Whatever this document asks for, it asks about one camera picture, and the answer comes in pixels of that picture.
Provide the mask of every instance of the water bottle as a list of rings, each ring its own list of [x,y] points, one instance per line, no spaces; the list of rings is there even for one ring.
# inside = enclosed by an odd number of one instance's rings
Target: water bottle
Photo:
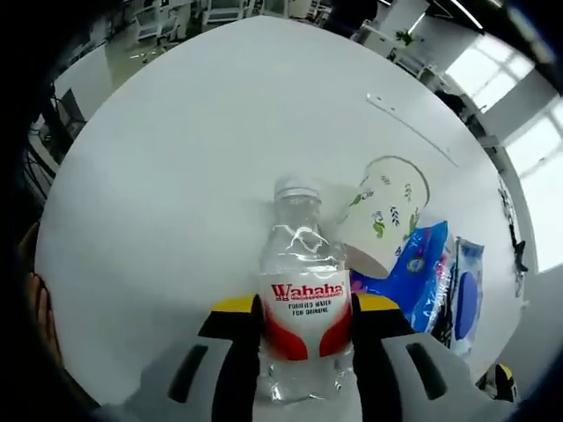
[[[260,259],[265,330],[258,393],[275,401],[328,398],[345,368],[352,315],[344,250],[319,227],[320,198],[295,177],[275,184],[276,221]]]

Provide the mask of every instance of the white bottle cap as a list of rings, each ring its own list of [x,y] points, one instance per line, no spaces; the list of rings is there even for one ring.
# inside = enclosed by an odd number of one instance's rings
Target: white bottle cap
[[[274,199],[287,198],[288,196],[305,195],[319,198],[318,188],[312,180],[298,176],[284,176],[278,178],[274,185]]]

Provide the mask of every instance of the blue packet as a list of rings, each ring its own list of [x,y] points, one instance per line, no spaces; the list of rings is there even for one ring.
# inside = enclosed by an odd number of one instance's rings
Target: blue packet
[[[389,276],[373,279],[351,271],[352,291],[390,298],[415,331],[431,331],[448,295],[453,265],[455,249],[447,222],[415,228]]]

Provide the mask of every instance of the bottle label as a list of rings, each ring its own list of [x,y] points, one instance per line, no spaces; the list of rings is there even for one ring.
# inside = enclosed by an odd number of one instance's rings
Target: bottle label
[[[279,358],[324,357],[350,341],[348,271],[266,275],[260,299],[269,352]]]

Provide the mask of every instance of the table surface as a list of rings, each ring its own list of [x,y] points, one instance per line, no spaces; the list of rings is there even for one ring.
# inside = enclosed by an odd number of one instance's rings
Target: table surface
[[[212,304],[256,291],[276,178],[299,172],[357,186],[381,155],[413,161],[430,185],[427,211],[485,245],[469,359],[480,376],[522,303],[492,163],[403,70],[332,33],[264,17],[204,33],[146,66],[98,109],[62,163],[36,265],[69,372],[102,404],[125,399]]]

